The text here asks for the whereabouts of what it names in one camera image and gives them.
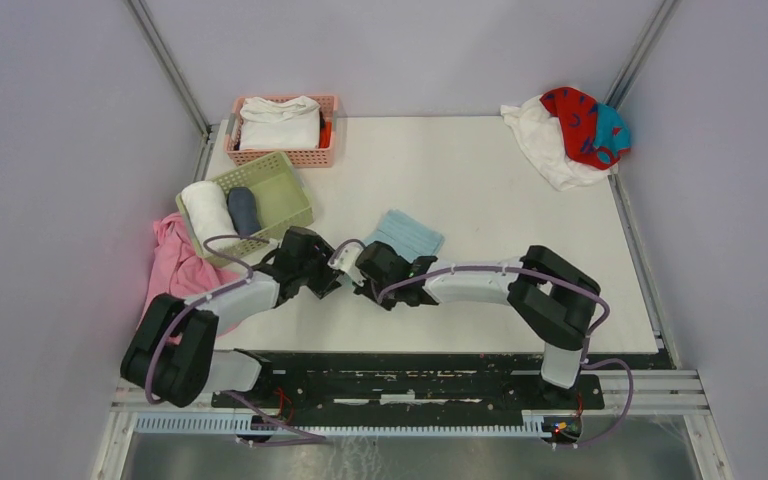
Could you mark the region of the light blue towel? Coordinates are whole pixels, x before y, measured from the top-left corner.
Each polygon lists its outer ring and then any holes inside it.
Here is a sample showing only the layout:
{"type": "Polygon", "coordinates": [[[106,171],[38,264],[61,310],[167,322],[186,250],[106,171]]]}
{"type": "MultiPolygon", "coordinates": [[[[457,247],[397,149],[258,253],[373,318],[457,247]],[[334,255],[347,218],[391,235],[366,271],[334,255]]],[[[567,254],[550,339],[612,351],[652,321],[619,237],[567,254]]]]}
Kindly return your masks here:
{"type": "Polygon", "coordinates": [[[376,241],[389,245],[399,256],[412,262],[421,256],[436,256],[445,237],[406,213],[391,209],[363,243],[370,245],[376,241]]]}

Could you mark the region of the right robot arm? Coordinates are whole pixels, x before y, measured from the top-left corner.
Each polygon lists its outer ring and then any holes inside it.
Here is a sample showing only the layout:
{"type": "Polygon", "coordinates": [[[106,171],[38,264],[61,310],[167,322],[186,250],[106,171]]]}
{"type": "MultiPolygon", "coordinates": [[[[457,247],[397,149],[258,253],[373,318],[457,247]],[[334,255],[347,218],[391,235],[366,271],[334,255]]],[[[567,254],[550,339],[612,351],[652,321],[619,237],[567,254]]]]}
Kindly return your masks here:
{"type": "Polygon", "coordinates": [[[454,302],[512,308],[544,343],[537,392],[551,408],[578,393],[578,376],[600,309],[609,312],[599,283],[553,250],[531,246],[520,258],[490,264],[456,264],[435,256],[409,261],[376,241],[349,261],[358,295],[387,311],[454,302]]]}

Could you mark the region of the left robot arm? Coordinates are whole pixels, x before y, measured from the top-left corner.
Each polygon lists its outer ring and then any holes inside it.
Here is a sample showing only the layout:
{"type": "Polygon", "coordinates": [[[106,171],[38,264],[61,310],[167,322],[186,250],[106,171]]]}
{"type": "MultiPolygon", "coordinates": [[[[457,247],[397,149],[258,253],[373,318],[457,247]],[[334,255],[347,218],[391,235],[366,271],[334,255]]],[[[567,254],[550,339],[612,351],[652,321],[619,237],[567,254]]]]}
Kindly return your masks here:
{"type": "Polygon", "coordinates": [[[142,388],[151,404],[186,407],[203,392],[227,390],[250,406],[267,404],[275,390],[267,360],[243,350],[221,352],[216,341],[302,288],[318,298],[333,292],[342,275],[329,264],[334,254],[314,231],[291,227],[240,279],[189,298],[156,295],[121,361],[121,379],[142,388]]]}

